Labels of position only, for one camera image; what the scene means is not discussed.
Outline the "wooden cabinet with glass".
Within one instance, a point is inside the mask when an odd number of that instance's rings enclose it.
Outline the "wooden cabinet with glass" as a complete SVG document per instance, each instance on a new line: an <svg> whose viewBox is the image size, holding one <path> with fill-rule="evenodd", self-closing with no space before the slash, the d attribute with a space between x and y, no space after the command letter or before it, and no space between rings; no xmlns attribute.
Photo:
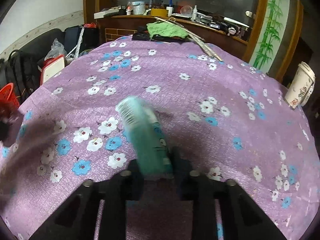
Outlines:
<svg viewBox="0 0 320 240"><path fill-rule="evenodd" d="M112 41L121 30L135 30L154 22L152 8L166 9L168 16L206 42L249 63L261 28L268 0L83 0L85 22L96 21L100 40ZM283 81L295 53L303 25L304 7L290 0L284 36L276 58L266 74Z"/></svg>

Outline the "red white storage box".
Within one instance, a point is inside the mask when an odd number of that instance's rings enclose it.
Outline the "red white storage box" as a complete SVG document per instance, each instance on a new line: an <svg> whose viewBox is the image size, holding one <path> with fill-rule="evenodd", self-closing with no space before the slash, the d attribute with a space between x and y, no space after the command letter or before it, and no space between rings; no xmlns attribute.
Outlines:
<svg viewBox="0 0 320 240"><path fill-rule="evenodd" d="M40 85L43 85L52 77L57 77L66 66L65 57L59 55L54 59L49 59L47 64L42 68Z"/></svg>

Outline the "purple floral tablecloth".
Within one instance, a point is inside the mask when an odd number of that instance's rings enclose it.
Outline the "purple floral tablecloth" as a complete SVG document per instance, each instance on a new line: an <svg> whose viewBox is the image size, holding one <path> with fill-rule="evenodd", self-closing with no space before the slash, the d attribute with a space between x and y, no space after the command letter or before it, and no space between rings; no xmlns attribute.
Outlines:
<svg viewBox="0 0 320 240"><path fill-rule="evenodd" d="M1 218L29 239L86 179L102 181L135 158L117 104L153 108L159 140L212 180L235 179L287 239L319 207L319 157L286 88L213 46L122 37L73 61L20 106L16 142L1 148Z"/></svg>

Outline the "yellow tub on cabinet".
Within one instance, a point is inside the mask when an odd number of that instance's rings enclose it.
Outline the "yellow tub on cabinet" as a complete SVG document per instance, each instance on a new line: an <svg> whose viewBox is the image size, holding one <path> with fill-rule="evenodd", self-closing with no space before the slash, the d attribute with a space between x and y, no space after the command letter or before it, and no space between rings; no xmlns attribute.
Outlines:
<svg viewBox="0 0 320 240"><path fill-rule="evenodd" d="M150 15L154 17L167 17L168 11L166 9L152 8Z"/></svg>

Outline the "black cloth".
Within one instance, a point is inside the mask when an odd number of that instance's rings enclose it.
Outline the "black cloth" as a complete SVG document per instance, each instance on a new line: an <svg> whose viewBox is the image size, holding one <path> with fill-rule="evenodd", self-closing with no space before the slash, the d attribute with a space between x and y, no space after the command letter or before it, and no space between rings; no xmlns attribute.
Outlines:
<svg viewBox="0 0 320 240"><path fill-rule="evenodd" d="M176 42L176 43L184 43L188 42L189 40L187 38L180 38L180 37L167 37L167 36L161 36L161 35L153 35L150 36L150 34L147 31L138 31L132 35L132 40L135 41L156 41L156 42Z"/></svg>

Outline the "bamboo painted panel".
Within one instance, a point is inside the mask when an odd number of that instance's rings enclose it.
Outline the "bamboo painted panel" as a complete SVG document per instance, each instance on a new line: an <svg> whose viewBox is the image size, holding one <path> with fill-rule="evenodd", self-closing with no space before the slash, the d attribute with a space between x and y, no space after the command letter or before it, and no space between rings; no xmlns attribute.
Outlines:
<svg viewBox="0 0 320 240"><path fill-rule="evenodd" d="M268 72L276 58L290 9L290 0L268 0L263 26L249 64L259 72Z"/></svg>

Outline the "teal tissue pack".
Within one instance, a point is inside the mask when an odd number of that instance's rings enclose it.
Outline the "teal tissue pack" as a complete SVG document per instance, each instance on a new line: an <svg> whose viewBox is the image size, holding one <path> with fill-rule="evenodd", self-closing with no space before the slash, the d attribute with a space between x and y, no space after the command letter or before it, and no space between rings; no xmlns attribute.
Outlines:
<svg viewBox="0 0 320 240"><path fill-rule="evenodd" d="M144 178L172 178L168 145L154 108L136 96L128 96L116 106L116 110L135 150Z"/></svg>

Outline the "clear plastic bag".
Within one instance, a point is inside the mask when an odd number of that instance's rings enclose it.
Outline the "clear plastic bag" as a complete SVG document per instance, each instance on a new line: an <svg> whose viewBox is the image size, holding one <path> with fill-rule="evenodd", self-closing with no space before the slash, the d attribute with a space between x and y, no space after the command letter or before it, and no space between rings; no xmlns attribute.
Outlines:
<svg viewBox="0 0 320 240"><path fill-rule="evenodd" d="M54 59L60 55L66 56L67 51L65 50L64 45L61 42L59 42L58 39L56 38L51 45L50 51L44 58L44 61L48 59Z"/></svg>

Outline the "red plastic basket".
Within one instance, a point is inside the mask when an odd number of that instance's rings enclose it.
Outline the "red plastic basket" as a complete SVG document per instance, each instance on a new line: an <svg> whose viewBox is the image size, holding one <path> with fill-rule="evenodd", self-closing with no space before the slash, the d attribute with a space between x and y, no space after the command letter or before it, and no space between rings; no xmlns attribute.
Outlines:
<svg viewBox="0 0 320 240"><path fill-rule="evenodd" d="M20 107L20 103L18 101L18 98L16 97L15 91L14 91L14 84L8 83L6 84L1 90L0 90L1 100L7 101L12 106L14 106L16 109Z"/></svg>

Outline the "wooden sticks bundle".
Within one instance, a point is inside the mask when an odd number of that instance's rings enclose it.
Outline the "wooden sticks bundle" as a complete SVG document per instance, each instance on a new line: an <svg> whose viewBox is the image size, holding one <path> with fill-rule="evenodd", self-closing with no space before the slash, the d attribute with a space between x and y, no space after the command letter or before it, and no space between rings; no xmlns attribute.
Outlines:
<svg viewBox="0 0 320 240"><path fill-rule="evenodd" d="M174 21L172 18L169 18L167 20L164 18L161 18L161 17L157 17L157 16L154 16L153 18L158 21L162 21L162 22L165 22L165 23L168 23L171 25L175 25L178 28L182 29L183 31L185 31L188 34L188 37L190 38L190 40L192 42L196 43L209 57L215 57L220 62L223 62L223 59L215 51L213 51L212 48L210 48L210 46L208 46L205 43L205 40L203 38L201 38L199 35L196 35L192 31L189 31L187 28L185 28L180 23Z"/></svg>

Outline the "white cartoon tumbler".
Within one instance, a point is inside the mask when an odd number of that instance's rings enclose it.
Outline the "white cartoon tumbler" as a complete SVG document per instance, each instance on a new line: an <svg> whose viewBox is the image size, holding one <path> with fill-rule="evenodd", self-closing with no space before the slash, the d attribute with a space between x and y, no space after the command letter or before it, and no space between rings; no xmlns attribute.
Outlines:
<svg viewBox="0 0 320 240"><path fill-rule="evenodd" d="M315 82L315 73L307 63L302 61L298 64L295 77L285 94L285 101L292 109L305 106L313 93Z"/></svg>

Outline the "black backpack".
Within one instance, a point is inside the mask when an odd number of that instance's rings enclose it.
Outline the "black backpack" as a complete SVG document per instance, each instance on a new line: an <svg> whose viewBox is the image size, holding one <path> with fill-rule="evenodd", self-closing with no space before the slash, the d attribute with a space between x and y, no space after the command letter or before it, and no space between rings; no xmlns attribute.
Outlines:
<svg viewBox="0 0 320 240"><path fill-rule="evenodd" d="M5 78L14 84L14 91L20 104L40 86L41 72L31 54L13 50L5 65Z"/></svg>

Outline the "green cloth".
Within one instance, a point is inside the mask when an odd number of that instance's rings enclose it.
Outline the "green cloth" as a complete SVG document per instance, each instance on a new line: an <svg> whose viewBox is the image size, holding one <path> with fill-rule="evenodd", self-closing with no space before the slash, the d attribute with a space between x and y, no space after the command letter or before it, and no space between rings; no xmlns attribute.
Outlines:
<svg viewBox="0 0 320 240"><path fill-rule="evenodd" d="M165 22L153 22L146 25L150 36L155 34L167 37L180 37L186 38L188 34L175 25L171 25Z"/></svg>

